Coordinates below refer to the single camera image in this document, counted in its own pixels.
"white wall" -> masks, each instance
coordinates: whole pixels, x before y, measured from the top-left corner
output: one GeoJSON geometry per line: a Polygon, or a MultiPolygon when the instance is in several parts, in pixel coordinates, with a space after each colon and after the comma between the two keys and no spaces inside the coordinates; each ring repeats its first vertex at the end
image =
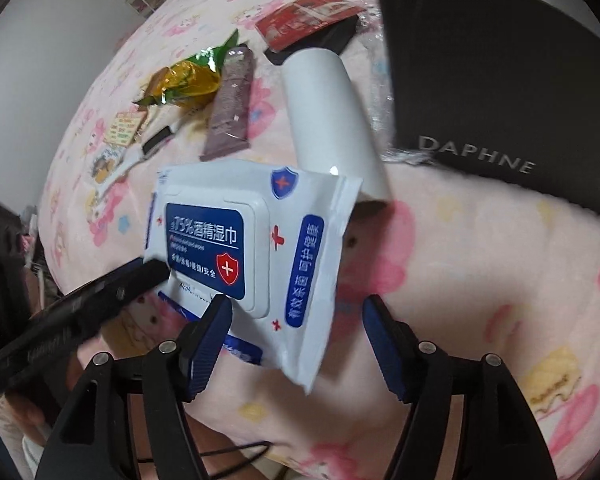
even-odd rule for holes
{"type": "Polygon", "coordinates": [[[142,18],[123,0],[11,0],[0,15],[0,201],[36,205],[65,128],[142,18]]]}

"yellow pattern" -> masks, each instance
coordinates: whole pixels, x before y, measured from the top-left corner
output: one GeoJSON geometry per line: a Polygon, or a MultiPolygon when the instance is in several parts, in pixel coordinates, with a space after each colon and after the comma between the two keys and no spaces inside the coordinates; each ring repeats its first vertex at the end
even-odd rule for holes
{"type": "Polygon", "coordinates": [[[87,200],[85,200],[85,202],[84,202],[84,214],[87,218],[91,217],[91,213],[93,211],[93,206],[95,205],[95,201],[96,201],[96,190],[92,188],[87,193],[87,200]]]}
{"type": "Polygon", "coordinates": [[[443,222],[451,222],[454,214],[459,212],[462,212],[462,205],[455,197],[441,196],[436,201],[436,215],[443,222]]]}
{"type": "Polygon", "coordinates": [[[531,369],[521,388],[534,412],[546,412],[556,397],[568,400],[579,379],[578,358],[568,346],[561,346],[531,369]]]}
{"type": "Polygon", "coordinates": [[[291,467],[289,464],[289,460],[288,457],[283,456],[283,455],[278,455],[277,453],[272,453],[272,452],[268,452],[267,454],[265,454],[265,456],[269,459],[269,460],[273,460],[273,462],[278,462],[279,464],[285,465],[287,467],[291,467]]]}
{"type": "Polygon", "coordinates": [[[267,159],[264,158],[263,156],[259,156],[259,155],[246,156],[245,160],[250,160],[251,162],[257,162],[258,164],[266,164],[267,163],[267,159]]]}
{"type": "Polygon", "coordinates": [[[256,404],[255,402],[247,402],[238,409],[238,414],[241,417],[257,424],[267,416],[267,410],[265,410],[260,404],[256,404]]]}
{"type": "Polygon", "coordinates": [[[542,199],[536,204],[538,214],[547,229],[553,229],[555,223],[555,209],[548,200],[542,199]]]}

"red cross shield logo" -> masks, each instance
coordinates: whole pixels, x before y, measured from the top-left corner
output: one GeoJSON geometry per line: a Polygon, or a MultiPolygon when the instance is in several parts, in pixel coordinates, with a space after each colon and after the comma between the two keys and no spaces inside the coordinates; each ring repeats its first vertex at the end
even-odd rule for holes
{"type": "Polygon", "coordinates": [[[216,266],[220,277],[227,285],[233,285],[240,275],[238,260],[228,253],[216,254],[216,266]]]}

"cartoon print fabric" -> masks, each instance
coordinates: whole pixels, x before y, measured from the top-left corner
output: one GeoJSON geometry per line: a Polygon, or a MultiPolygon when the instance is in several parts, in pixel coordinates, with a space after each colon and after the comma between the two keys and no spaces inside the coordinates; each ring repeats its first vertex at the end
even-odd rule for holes
{"type": "MultiPolygon", "coordinates": [[[[142,253],[157,171],[196,161],[203,149],[210,109],[93,205],[93,170],[99,178],[109,171],[97,160],[104,135],[160,67],[222,43],[237,27],[257,60],[251,149],[236,156],[296,163],[280,69],[262,55],[254,29],[259,17],[291,1],[168,0],[94,81],[58,147],[40,205],[40,235],[63,292],[142,253]]],[[[342,57],[367,101],[366,50],[354,38],[342,57]]],[[[222,352],[207,390],[187,410],[236,442],[284,442],[270,457],[304,474],[382,478],[408,408],[386,389],[360,323],[362,299],[378,293],[398,319],[446,352],[500,354],[559,477],[576,474],[600,448],[600,219],[501,182],[395,164],[386,170],[394,201],[353,219],[344,237],[336,313],[313,393],[305,397],[275,370],[222,352]]],[[[147,295],[129,306],[120,330],[146,351],[182,325],[147,295]]]]}

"black cable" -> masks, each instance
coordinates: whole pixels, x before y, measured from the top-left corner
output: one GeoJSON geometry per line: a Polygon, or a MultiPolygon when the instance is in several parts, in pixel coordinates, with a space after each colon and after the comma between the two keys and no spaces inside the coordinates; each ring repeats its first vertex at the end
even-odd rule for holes
{"type": "Polygon", "coordinates": [[[229,475],[237,473],[238,471],[240,471],[240,469],[243,469],[243,468],[247,467],[248,465],[251,465],[257,459],[259,459],[260,457],[264,456],[267,451],[269,451],[269,449],[272,446],[272,443],[267,442],[266,444],[260,444],[260,445],[265,447],[262,451],[256,453],[251,458],[243,460],[242,462],[240,462],[240,463],[238,463],[238,464],[236,464],[236,465],[234,465],[232,467],[228,467],[227,469],[223,469],[222,471],[216,473],[215,475],[211,475],[209,477],[210,480],[220,480],[221,478],[225,478],[225,477],[227,477],[229,475]]]}
{"type": "MultiPolygon", "coordinates": [[[[222,455],[225,453],[231,453],[231,452],[240,451],[243,449],[250,449],[251,447],[259,447],[259,446],[263,446],[264,449],[262,451],[257,452],[251,458],[247,458],[247,459],[243,460],[242,462],[237,463],[234,466],[228,467],[227,469],[224,469],[222,471],[219,471],[215,475],[212,475],[209,477],[210,480],[220,480],[221,478],[225,478],[229,475],[237,473],[241,469],[244,469],[248,465],[251,465],[252,463],[254,463],[257,459],[263,457],[267,453],[267,451],[269,451],[269,449],[271,449],[271,446],[273,446],[273,444],[269,440],[259,440],[258,442],[252,442],[251,444],[243,444],[242,446],[231,446],[231,447],[225,447],[223,449],[216,449],[214,451],[206,451],[204,453],[200,453],[200,456],[222,455]]],[[[139,464],[149,464],[149,463],[153,463],[153,462],[154,462],[153,458],[138,459],[139,464]]]]}
{"type": "Polygon", "coordinates": [[[231,446],[231,447],[225,447],[224,449],[216,449],[215,451],[207,451],[204,453],[200,453],[200,456],[222,455],[225,453],[231,453],[234,451],[240,451],[243,449],[250,449],[251,447],[259,447],[259,446],[265,446],[267,448],[267,450],[269,450],[269,448],[271,448],[271,446],[273,446],[273,444],[270,443],[268,440],[259,440],[257,442],[252,442],[251,444],[242,444],[242,446],[231,446]]]}

